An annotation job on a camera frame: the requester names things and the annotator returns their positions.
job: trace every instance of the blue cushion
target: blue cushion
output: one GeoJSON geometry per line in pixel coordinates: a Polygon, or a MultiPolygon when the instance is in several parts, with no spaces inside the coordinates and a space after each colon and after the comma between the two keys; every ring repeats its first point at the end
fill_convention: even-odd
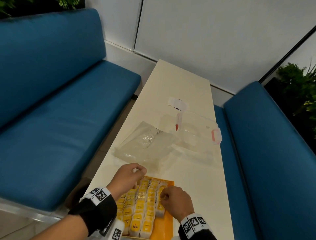
{"type": "Polygon", "coordinates": [[[229,125],[226,121],[224,110],[216,105],[214,105],[214,109],[216,122],[221,129],[223,137],[220,146],[234,238],[235,240],[256,240],[256,231],[249,210],[247,195],[243,186],[243,179],[239,171],[238,158],[235,154],[229,125]]]}
{"type": "Polygon", "coordinates": [[[315,239],[315,154],[258,82],[224,109],[264,239],[315,239]]]}
{"type": "Polygon", "coordinates": [[[105,57],[95,9],[0,21],[0,127],[105,57]]]}
{"type": "Polygon", "coordinates": [[[102,60],[0,134],[0,197],[55,210],[139,83],[102,60]]]}

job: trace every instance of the hand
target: hand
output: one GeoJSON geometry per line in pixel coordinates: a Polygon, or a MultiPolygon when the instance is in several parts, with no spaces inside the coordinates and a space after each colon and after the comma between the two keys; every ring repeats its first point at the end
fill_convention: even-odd
{"type": "Polygon", "coordinates": [[[160,194],[163,207],[181,222],[186,216],[194,213],[193,203],[189,194],[180,187],[169,186],[160,194]]]}
{"type": "Polygon", "coordinates": [[[106,188],[117,201],[121,195],[131,190],[146,173],[147,169],[137,163],[125,164],[119,168],[106,188]],[[132,170],[135,168],[139,171],[133,173],[132,170]]]}

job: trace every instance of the tabletop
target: tabletop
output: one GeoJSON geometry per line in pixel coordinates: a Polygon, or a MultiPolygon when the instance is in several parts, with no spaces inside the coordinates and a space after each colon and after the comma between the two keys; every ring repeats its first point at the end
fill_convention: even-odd
{"type": "MultiPolygon", "coordinates": [[[[126,164],[113,156],[118,147],[141,123],[145,121],[154,127],[168,131],[166,119],[179,112],[168,106],[169,97],[189,103],[191,112],[216,120],[210,82],[177,66],[159,60],[133,108],[117,134],[95,174],[86,194],[98,186],[106,186],[118,170],[126,164]]],[[[214,146],[213,159],[197,161],[183,152],[171,152],[158,174],[148,176],[174,181],[192,199],[196,213],[203,215],[217,240],[234,239],[228,196],[220,146],[214,146]]],[[[180,224],[173,220],[174,236],[178,235],[180,224]]]]}

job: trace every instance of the foliage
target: foliage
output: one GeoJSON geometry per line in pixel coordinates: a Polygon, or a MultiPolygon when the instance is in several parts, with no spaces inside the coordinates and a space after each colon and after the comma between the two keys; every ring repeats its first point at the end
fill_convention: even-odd
{"type": "MultiPolygon", "coordinates": [[[[76,8],[76,5],[80,3],[80,0],[56,0],[58,1],[59,5],[62,6],[64,9],[69,9],[71,6],[73,9],[76,8]]],[[[10,15],[6,12],[6,8],[15,8],[15,0],[0,0],[0,13],[3,13],[10,17],[10,15]]]]}
{"type": "Polygon", "coordinates": [[[316,139],[316,64],[307,69],[299,68],[297,64],[288,63],[285,67],[279,67],[276,72],[279,76],[278,81],[283,87],[283,95],[292,113],[295,116],[308,116],[308,124],[314,132],[316,139]]]}

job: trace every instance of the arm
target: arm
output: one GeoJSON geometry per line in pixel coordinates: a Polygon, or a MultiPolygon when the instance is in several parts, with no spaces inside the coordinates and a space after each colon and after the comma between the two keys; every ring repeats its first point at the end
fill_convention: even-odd
{"type": "Polygon", "coordinates": [[[195,214],[189,194],[180,187],[169,186],[160,194],[163,207],[181,224],[181,240],[216,240],[211,228],[200,214],[195,214]]]}
{"type": "Polygon", "coordinates": [[[142,179],[147,170],[131,163],[120,167],[106,188],[94,189],[78,203],[69,214],[45,229],[31,240],[84,240],[96,230],[103,230],[115,218],[117,201],[120,196],[133,188],[142,179]],[[103,191],[100,198],[96,195],[103,191]]]}

